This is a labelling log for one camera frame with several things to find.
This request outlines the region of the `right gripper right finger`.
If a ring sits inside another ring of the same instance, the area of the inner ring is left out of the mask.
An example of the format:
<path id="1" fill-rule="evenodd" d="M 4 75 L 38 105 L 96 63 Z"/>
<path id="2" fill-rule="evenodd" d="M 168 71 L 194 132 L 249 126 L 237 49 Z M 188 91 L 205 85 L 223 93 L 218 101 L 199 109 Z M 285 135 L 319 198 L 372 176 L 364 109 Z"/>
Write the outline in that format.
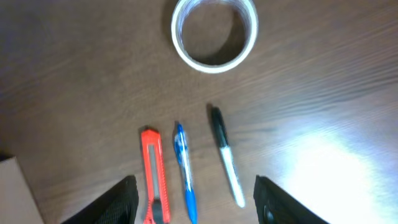
<path id="1" fill-rule="evenodd" d="M 256 176 L 253 198 L 260 224 L 326 223 L 266 176 Z"/>

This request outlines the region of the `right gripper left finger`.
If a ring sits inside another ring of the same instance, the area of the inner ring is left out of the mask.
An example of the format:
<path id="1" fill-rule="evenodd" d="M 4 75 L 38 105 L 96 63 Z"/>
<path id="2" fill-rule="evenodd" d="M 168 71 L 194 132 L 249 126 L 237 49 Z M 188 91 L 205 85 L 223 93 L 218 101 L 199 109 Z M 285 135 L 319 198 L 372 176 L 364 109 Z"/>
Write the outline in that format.
<path id="1" fill-rule="evenodd" d="M 136 178 L 128 175 L 62 224 L 134 224 L 138 203 Z"/>

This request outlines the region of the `orange utility knife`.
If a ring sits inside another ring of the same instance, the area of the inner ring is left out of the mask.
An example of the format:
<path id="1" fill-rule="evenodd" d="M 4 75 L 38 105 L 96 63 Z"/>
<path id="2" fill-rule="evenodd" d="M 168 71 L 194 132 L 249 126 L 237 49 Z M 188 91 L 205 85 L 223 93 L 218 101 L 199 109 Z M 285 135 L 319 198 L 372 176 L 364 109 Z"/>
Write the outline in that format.
<path id="1" fill-rule="evenodd" d="M 141 144 L 147 184 L 147 212 L 144 223 L 170 223 L 171 213 L 160 133 L 154 129 L 143 130 Z"/>

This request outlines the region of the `blue ballpoint pen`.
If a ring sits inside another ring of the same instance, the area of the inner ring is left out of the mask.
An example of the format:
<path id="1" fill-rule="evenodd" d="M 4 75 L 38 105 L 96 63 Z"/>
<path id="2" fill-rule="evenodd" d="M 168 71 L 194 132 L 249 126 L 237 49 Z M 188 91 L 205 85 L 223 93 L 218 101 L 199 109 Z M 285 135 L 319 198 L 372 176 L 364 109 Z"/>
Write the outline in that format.
<path id="1" fill-rule="evenodd" d="M 189 219 L 192 224 L 198 222 L 197 201 L 194 191 L 192 170 L 189 160 L 189 147 L 183 126 L 176 124 L 176 134 L 174 137 L 174 150 L 177 162 L 181 169 L 184 184 L 185 204 Z"/>

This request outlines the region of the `brown cardboard box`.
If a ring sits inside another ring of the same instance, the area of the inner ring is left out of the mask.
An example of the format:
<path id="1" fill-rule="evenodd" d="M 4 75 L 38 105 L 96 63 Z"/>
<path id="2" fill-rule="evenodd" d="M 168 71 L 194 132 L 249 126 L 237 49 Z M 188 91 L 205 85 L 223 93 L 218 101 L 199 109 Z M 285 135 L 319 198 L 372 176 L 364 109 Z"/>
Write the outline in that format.
<path id="1" fill-rule="evenodd" d="M 44 221 L 17 159 L 11 157 L 1 161 L 1 224 L 24 223 Z"/>

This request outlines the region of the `beige masking tape roll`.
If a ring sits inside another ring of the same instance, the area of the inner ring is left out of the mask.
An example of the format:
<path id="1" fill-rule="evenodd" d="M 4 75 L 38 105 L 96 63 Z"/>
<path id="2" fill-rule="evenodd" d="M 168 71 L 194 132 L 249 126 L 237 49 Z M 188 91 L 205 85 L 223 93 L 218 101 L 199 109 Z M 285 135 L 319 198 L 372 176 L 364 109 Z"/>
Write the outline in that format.
<path id="1" fill-rule="evenodd" d="M 259 32 L 252 0 L 179 0 L 170 21 L 171 41 L 180 58 L 209 74 L 237 67 Z"/>

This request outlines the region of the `black white marker pen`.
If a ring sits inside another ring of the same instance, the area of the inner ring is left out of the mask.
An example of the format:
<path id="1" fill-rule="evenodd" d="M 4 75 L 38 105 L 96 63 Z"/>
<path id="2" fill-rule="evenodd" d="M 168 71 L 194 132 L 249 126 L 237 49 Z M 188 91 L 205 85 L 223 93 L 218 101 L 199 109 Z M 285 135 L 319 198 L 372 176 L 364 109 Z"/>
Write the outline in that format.
<path id="1" fill-rule="evenodd" d="M 211 107 L 211 123 L 213 126 L 216 142 L 218 144 L 221 158 L 223 160 L 226 175 L 236 204 L 240 208 L 246 206 L 243 189 L 234 166 L 233 153 L 228 142 L 228 135 L 223 121 L 221 110 L 218 107 Z"/>

